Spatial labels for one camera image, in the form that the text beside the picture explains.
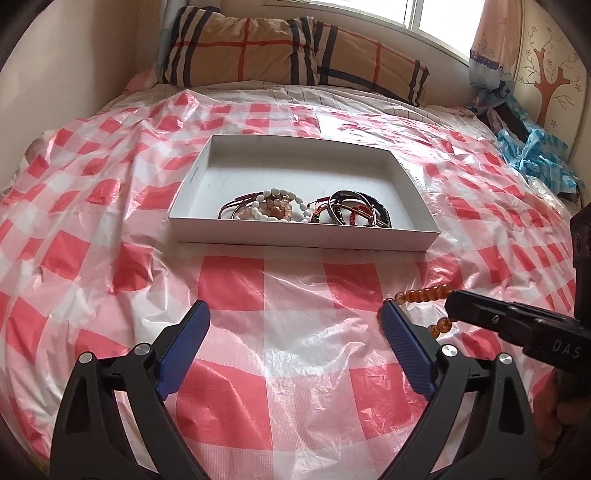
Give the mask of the person's hand holding gripper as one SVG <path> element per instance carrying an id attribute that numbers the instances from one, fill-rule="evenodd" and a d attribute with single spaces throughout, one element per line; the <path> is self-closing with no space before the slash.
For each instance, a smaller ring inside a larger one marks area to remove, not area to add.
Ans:
<path id="1" fill-rule="evenodd" d="M 562 384 L 562 372 L 553 369 L 534 396 L 533 422 L 540 461 L 564 456 L 576 447 L 590 415 L 590 397 L 568 398 Z"/>

